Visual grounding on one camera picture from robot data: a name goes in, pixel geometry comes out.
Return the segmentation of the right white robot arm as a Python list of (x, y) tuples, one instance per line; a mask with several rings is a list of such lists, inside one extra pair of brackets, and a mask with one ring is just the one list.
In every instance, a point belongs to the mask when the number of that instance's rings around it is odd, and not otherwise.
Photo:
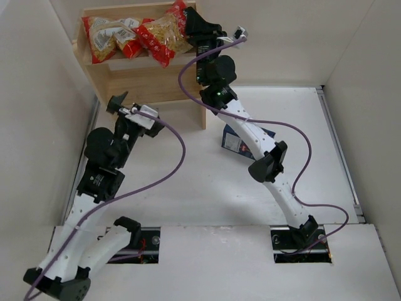
[(184, 9), (185, 37), (196, 50), (196, 81), (203, 89), (200, 99), (210, 111), (230, 126), (247, 145), (254, 162), (251, 177), (273, 195), (286, 218), (292, 239), (298, 248), (307, 247), (318, 229), (314, 217), (295, 199), (284, 177), (283, 161), (288, 146), (277, 142), (251, 120), (237, 94), (229, 86), (236, 80), (234, 60), (221, 51), (247, 39), (246, 30), (238, 27), (228, 37), (221, 25), (207, 22), (194, 8)]

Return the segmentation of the red pasta bag label side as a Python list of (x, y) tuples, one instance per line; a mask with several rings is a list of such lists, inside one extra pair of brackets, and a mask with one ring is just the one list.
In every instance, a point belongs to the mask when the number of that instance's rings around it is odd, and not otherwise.
[(121, 51), (132, 59), (144, 51), (134, 29), (145, 20), (141, 18), (110, 19), (99, 16), (81, 18), (91, 51), (91, 62), (102, 63)]

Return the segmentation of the red pasta bag front side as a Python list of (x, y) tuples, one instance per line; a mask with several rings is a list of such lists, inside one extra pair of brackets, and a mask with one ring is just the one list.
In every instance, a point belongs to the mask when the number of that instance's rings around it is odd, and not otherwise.
[(177, 55), (193, 48), (185, 35), (186, 8), (185, 1), (175, 1), (161, 18), (142, 23), (134, 29), (141, 45), (163, 68), (167, 68)]

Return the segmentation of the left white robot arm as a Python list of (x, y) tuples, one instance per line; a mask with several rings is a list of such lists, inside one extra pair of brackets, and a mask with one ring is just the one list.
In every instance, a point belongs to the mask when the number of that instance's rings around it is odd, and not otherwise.
[(156, 122), (156, 110), (124, 106), (127, 95), (114, 95), (107, 104), (107, 112), (117, 115), (114, 129), (98, 127), (86, 138), (86, 166), (68, 217), (44, 260), (24, 274), (31, 290), (56, 300), (83, 300), (93, 274), (140, 237), (140, 223), (126, 217), (118, 218), (102, 238), (95, 233), (125, 179), (122, 168), (136, 141), (144, 135), (155, 137), (164, 127)]

